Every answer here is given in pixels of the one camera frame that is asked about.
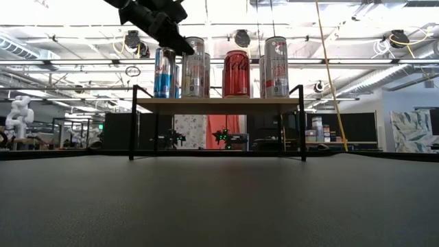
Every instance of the aluminum can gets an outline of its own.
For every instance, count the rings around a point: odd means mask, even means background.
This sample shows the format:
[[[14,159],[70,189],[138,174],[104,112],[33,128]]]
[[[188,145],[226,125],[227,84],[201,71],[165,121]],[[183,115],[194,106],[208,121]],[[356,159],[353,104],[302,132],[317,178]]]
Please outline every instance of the aluminum can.
[[[265,99],[265,56],[261,56],[259,59],[259,90],[261,99]]]
[[[181,97],[204,97],[204,40],[188,37],[186,41],[195,53],[183,53]]]
[[[250,97],[250,59],[245,51],[229,51],[224,59],[223,97]]]
[[[176,68],[176,53],[170,48],[156,50],[154,97],[172,97],[171,86]]]
[[[265,96],[289,97],[287,40],[271,37],[265,41]]]
[[[204,97],[211,97],[211,55],[204,54]]]
[[[172,80],[171,95],[174,99],[180,97],[180,66],[178,65],[176,65],[176,71]]]

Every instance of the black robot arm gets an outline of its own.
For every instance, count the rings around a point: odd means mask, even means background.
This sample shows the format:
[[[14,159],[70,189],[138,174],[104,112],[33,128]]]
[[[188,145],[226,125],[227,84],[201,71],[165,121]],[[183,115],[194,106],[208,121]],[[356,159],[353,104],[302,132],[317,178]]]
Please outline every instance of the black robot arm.
[[[173,49],[177,55],[194,51],[178,33],[177,24],[187,18],[182,0],[104,0],[119,9],[121,24],[131,22],[143,30],[161,47]]]

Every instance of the wooden shelf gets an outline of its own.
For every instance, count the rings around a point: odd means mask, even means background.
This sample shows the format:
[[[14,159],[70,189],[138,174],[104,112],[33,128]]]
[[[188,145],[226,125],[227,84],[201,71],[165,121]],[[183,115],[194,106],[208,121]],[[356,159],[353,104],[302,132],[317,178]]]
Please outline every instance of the wooden shelf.
[[[137,104],[163,115],[279,114],[297,110],[299,99],[184,98],[138,99]]]
[[[332,142],[319,142],[319,141],[307,141],[307,144],[343,144],[342,141],[332,141]],[[347,141],[347,144],[378,144],[376,141]]]

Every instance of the patterned panel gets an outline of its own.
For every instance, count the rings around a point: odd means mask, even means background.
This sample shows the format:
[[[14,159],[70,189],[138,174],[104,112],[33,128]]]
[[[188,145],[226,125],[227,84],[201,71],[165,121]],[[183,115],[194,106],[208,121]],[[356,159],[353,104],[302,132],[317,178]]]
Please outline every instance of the patterned panel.
[[[175,115],[174,119],[176,132],[186,136],[178,149],[206,148],[206,115]]]
[[[390,112],[390,119],[397,152],[437,152],[430,148],[433,143],[439,143],[439,136],[431,131],[429,110]]]

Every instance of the red can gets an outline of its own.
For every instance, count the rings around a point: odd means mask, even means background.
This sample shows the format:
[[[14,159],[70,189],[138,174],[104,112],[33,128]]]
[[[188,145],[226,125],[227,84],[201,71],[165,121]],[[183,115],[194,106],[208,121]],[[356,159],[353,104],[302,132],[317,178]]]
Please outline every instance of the red can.
[[[224,59],[223,97],[250,97],[250,60],[245,51],[229,51]]]

